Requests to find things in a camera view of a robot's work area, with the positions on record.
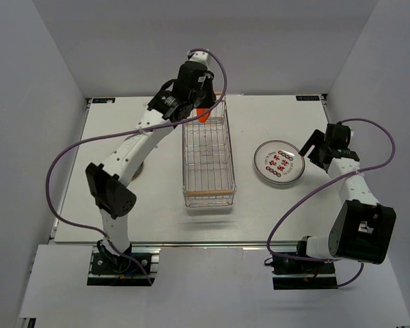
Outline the orange plate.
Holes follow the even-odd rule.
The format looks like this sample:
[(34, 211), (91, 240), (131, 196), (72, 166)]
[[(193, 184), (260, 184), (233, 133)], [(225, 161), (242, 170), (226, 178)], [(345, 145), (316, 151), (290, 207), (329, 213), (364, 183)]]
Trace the orange plate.
[(204, 124), (209, 119), (210, 111), (209, 109), (205, 109), (205, 108), (197, 108), (196, 116), (197, 116), (197, 121), (200, 124)]

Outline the white plate red green dots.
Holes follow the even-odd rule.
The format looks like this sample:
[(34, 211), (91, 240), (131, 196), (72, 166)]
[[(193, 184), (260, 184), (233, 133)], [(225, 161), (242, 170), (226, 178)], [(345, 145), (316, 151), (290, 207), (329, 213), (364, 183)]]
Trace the white plate red green dots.
[(302, 177), (305, 160), (291, 143), (270, 140), (256, 149), (254, 169), (265, 182), (278, 186), (291, 185)]

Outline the dark teal patterned plate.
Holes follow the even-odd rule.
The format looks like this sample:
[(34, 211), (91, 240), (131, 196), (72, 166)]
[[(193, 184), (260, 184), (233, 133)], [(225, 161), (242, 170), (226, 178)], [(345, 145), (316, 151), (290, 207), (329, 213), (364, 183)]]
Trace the dark teal patterned plate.
[(133, 174), (133, 177), (131, 178), (131, 180), (136, 179), (140, 175), (140, 173), (142, 172), (143, 168), (144, 168), (144, 163), (141, 163), (141, 165), (137, 168), (137, 170)]

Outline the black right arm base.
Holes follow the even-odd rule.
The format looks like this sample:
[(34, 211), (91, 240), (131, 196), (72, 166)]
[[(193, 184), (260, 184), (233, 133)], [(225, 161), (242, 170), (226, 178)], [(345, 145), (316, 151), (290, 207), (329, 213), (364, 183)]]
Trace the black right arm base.
[(298, 259), (271, 256), (264, 261), (272, 268), (274, 290), (329, 290), (337, 289), (336, 270), (333, 263), (300, 260), (306, 254), (307, 241), (297, 243), (296, 251), (287, 256)]

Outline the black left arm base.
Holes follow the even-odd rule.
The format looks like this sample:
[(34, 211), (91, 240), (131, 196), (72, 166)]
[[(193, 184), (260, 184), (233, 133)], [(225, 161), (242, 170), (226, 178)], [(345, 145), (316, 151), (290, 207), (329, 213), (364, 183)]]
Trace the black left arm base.
[(126, 255), (136, 259), (137, 264), (129, 258), (109, 253), (102, 241), (97, 242), (96, 248), (87, 276), (88, 286), (150, 287), (154, 282), (156, 271), (152, 268), (151, 253), (131, 253), (129, 247)]

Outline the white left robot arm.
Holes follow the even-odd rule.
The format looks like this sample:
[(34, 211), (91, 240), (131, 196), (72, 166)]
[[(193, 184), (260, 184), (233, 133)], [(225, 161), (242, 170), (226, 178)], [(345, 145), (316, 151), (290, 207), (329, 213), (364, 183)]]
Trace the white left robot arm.
[(165, 83), (148, 103), (137, 124), (138, 134), (127, 137), (100, 164), (90, 163), (85, 169), (106, 234), (101, 248), (109, 254), (107, 264), (117, 273), (125, 272), (131, 264), (128, 213), (137, 197), (128, 185), (146, 157), (177, 123), (187, 119), (198, 107), (207, 109), (214, 105), (213, 78), (209, 54), (204, 51), (189, 53), (177, 78)]

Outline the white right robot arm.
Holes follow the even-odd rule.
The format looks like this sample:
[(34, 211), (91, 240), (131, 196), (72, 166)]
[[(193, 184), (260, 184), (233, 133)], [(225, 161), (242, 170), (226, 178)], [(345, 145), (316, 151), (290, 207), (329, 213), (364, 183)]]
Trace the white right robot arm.
[(349, 149), (351, 128), (328, 124), (313, 132), (299, 152), (327, 172), (342, 202), (332, 228), (324, 236), (304, 236), (297, 244), (296, 267), (305, 273), (320, 260), (356, 260), (381, 264), (390, 244), (396, 212), (373, 196), (356, 152)]

